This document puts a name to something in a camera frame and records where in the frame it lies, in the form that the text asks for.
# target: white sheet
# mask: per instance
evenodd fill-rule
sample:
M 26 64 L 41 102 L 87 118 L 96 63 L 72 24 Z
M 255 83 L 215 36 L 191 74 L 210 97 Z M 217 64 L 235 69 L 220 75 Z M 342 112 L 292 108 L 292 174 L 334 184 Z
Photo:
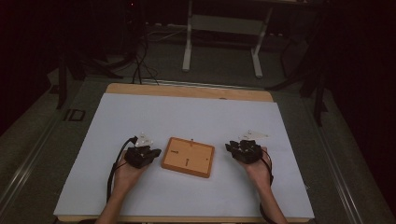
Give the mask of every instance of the white sheet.
M 165 170 L 163 153 L 128 195 L 123 216 L 260 217 L 259 197 L 224 144 L 247 130 L 269 134 L 273 192 L 286 217 L 314 217 L 276 103 L 104 94 L 54 215 L 99 215 L 106 182 L 124 142 L 141 132 L 166 149 L 171 136 L 215 147 L 211 176 Z

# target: white table leg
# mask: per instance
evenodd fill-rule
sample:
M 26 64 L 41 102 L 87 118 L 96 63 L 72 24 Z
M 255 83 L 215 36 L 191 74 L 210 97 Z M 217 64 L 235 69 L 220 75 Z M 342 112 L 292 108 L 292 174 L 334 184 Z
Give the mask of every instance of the white table leg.
M 257 42 L 257 45 L 255 48 L 251 50 L 251 58 L 253 60 L 254 73 L 258 78 L 262 77 L 262 66 L 260 65 L 259 52 L 260 52 L 260 48 L 262 47 L 262 41 L 264 40 L 265 31 L 267 30 L 268 21 L 270 20 L 272 11 L 273 9 L 270 7 L 268 9 L 265 21 L 262 22 L 262 28 L 260 30 L 259 40 Z
M 187 43 L 186 49 L 184 51 L 184 60 L 183 60 L 183 72 L 190 71 L 190 61 L 191 61 L 191 18 L 192 18 L 192 0 L 189 1 L 189 17 L 187 18 Z

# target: orange block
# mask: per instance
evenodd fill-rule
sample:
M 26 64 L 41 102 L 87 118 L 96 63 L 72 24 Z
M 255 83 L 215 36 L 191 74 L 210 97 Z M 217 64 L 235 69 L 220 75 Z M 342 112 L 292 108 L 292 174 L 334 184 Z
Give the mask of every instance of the orange block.
M 214 153 L 215 148 L 210 145 L 171 137 L 161 167 L 209 178 Z

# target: hand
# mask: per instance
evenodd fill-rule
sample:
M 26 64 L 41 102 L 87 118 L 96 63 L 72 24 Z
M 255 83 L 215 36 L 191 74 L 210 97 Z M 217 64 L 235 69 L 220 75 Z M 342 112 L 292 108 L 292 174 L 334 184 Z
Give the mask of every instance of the hand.
M 262 147 L 262 150 L 267 152 L 267 147 Z M 271 160 L 266 153 L 262 153 L 262 159 L 265 160 L 270 167 L 272 167 Z M 270 171 L 265 166 L 264 162 L 259 160 L 251 164 L 244 164 L 239 161 L 239 164 L 241 164 L 245 168 L 248 177 L 256 186 L 256 188 L 271 188 Z
M 114 177 L 113 193 L 120 193 L 126 195 L 137 183 L 139 177 L 149 168 L 145 166 L 141 169 L 136 169 L 126 162 L 124 159 L 125 152 L 122 153 L 121 160 L 118 163 Z

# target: forearm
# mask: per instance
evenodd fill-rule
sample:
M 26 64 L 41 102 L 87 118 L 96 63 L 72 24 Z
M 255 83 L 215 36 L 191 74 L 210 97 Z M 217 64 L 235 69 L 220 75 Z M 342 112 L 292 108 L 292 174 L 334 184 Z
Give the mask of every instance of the forearm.
M 277 224 L 288 223 L 276 202 L 271 187 L 258 188 L 258 192 L 262 201 L 262 210 L 265 215 Z
M 96 220 L 95 224 L 112 224 L 116 223 L 122 208 L 125 194 L 113 193 L 108 200 L 102 214 Z

